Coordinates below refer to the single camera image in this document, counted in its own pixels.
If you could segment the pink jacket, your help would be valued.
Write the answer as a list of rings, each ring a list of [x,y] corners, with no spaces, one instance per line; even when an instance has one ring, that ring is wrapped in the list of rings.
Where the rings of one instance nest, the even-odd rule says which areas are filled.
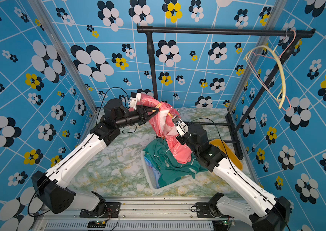
[[[142,94],[142,102],[143,105],[152,107],[153,103],[158,103],[160,101],[154,99],[152,96],[149,96],[147,94]],[[176,109],[172,108],[171,112],[173,112],[174,116],[179,116],[178,111]],[[186,144],[181,145],[176,139],[176,136],[178,136],[179,134],[176,130],[175,125],[172,122],[172,118],[166,118],[166,120],[163,120],[155,116],[152,120],[149,121],[149,123],[157,134],[157,136],[159,138],[165,139],[171,153],[179,164],[186,164],[192,160],[192,151],[190,150],[190,148]]]

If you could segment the green jacket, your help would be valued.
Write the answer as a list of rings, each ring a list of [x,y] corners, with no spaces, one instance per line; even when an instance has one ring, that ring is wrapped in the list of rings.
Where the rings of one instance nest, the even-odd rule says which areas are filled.
[[[152,169],[158,188],[168,186],[186,176],[195,178],[196,174],[207,171],[194,156],[191,156],[191,160],[186,164],[179,163],[162,138],[149,143],[144,152],[144,160]]]

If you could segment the white hanger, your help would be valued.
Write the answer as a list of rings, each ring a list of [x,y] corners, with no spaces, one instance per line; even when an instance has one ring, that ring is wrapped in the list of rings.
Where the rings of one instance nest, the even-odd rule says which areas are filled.
[[[261,49],[261,50],[266,50],[268,51],[267,55],[263,55],[263,54],[256,54],[255,51]],[[270,71],[268,73],[268,78],[266,80],[263,80],[260,78],[260,75],[258,74],[258,72],[255,70],[254,65],[251,62],[251,56],[262,56],[264,58],[269,58],[272,59],[273,61],[275,61],[276,66],[274,67],[274,69],[272,71]],[[257,46],[253,49],[251,49],[250,51],[248,51],[244,58],[243,58],[247,65],[249,66],[251,72],[257,77],[259,83],[262,85],[262,87],[264,88],[264,90],[267,91],[267,93],[269,94],[269,96],[271,96],[273,98],[273,100],[277,103],[277,107],[279,109],[283,109],[284,111],[286,109],[284,109],[283,105],[285,103],[285,101],[290,103],[290,100],[286,94],[286,79],[285,79],[285,73],[284,73],[284,69],[283,69],[283,64],[281,62],[280,57],[275,53],[275,50],[269,48],[268,46],[265,45],[261,45],[261,46]],[[279,77],[280,77],[280,81],[281,81],[281,89],[278,93],[278,95],[274,95],[271,91],[270,91],[270,82],[275,80],[275,75],[279,73]]]

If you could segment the wooden hanger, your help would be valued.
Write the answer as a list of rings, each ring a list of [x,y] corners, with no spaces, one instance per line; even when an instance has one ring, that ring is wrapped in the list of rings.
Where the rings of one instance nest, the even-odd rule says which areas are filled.
[[[166,120],[166,118],[174,118],[173,112],[171,112],[172,108],[166,103],[153,103],[152,104],[153,113],[156,113],[156,116],[159,119]]]

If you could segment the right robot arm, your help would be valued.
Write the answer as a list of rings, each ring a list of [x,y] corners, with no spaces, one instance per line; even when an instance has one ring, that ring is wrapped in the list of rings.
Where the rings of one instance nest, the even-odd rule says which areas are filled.
[[[180,123],[176,128],[177,140],[190,148],[199,163],[226,181],[246,201],[242,203],[217,193],[209,202],[215,216],[230,216],[255,231],[283,231],[288,227],[291,210],[288,199],[275,197],[245,175],[225,152],[210,144],[202,125]]]

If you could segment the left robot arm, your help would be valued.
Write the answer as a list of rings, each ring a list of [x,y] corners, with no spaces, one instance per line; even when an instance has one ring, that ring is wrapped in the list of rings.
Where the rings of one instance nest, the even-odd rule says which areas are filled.
[[[104,115],[86,138],[64,159],[46,172],[32,175],[34,194],[51,212],[59,214],[67,209],[81,209],[91,217],[106,212],[106,201],[97,192],[82,193],[68,189],[75,175],[99,152],[109,146],[126,126],[143,125],[154,118],[160,107],[138,105],[132,98],[132,109],[120,99],[111,99],[104,106]]]

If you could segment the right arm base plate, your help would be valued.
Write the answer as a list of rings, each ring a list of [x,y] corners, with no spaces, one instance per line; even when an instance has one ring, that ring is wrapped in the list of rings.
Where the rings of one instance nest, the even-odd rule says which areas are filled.
[[[228,218],[228,216],[215,211],[214,207],[210,206],[209,203],[196,203],[194,211],[197,214],[197,218]]]

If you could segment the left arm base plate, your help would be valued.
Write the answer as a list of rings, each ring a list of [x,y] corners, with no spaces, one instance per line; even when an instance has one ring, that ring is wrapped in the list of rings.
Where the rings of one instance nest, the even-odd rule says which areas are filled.
[[[97,211],[81,210],[81,218],[117,218],[121,210],[120,202],[106,202]]]

